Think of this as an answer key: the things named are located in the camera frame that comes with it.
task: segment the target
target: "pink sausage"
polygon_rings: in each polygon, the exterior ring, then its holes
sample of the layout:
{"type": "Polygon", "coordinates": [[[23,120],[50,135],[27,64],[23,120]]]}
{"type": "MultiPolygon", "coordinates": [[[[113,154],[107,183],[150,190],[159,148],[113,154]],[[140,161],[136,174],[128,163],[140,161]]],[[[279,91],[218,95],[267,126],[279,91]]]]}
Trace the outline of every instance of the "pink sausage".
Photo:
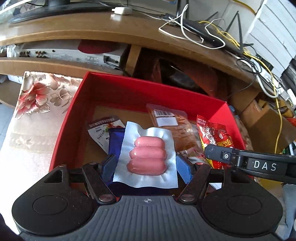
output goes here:
{"type": "Polygon", "coordinates": [[[161,149],[160,147],[155,146],[140,146],[135,147],[129,153],[130,157],[136,158],[158,158],[165,160],[167,158],[167,153],[165,150],[161,149]]]}
{"type": "Polygon", "coordinates": [[[161,149],[165,148],[165,142],[159,137],[138,137],[135,146],[157,146],[161,149]]]}
{"type": "Polygon", "coordinates": [[[166,170],[165,162],[157,158],[134,158],[126,167],[129,172],[149,176],[161,175],[166,170]]]}

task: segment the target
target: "red box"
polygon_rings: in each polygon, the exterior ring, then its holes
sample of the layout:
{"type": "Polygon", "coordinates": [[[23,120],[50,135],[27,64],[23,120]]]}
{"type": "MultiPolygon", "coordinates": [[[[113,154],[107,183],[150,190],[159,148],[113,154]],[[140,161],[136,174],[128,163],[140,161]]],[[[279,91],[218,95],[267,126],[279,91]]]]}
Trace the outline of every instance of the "red box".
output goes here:
{"type": "Polygon", "coordinates": [[[77,168],[82,164],[87,117],[95,105],[147,113],[146,104],[183,110],[189,120],[202,115],[210,122],[226,126],[234,147],[245,149],[243,139],[226,102],[192,91],[111,74],[87,73],[68,109],[54,148],[49,170],[66,164],[77,168]]]}

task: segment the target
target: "red flower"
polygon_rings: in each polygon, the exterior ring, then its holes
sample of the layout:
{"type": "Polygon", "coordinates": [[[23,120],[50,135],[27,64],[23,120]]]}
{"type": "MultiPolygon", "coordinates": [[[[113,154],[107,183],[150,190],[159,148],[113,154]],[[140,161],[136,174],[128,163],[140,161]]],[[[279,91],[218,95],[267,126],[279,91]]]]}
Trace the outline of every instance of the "red flower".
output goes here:
{"type": "Polygon", "coordinates": [[[32,84],[30,89],[22,91],[15,118],[19,119],[23,114],[46,113],[50,111],[47,104],[50,88],[42,83],[32,84]]]}

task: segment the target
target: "white plug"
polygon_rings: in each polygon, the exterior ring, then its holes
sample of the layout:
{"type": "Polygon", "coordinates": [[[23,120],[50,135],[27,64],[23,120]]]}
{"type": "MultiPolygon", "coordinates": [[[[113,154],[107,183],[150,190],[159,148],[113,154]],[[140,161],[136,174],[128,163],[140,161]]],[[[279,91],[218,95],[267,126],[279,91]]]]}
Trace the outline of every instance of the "white plug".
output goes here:
{"type": "Polygon", "coordinates": [[[116,7],[113,8],[112,11],[120,15],[129,15],[132,13],[133,10],[130,7],[116,7]]]}

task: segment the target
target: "barcode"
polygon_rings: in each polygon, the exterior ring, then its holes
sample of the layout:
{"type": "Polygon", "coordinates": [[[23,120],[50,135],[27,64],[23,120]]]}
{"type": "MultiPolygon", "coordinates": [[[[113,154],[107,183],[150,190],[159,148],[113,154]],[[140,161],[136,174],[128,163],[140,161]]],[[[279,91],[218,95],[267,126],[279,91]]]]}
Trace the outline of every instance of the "barcode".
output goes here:
{"type": "Polygon", "coordinates": [[[158,116],[175,116],[173,113],[163,110],[154,110],[155,117],[158,116]]]}

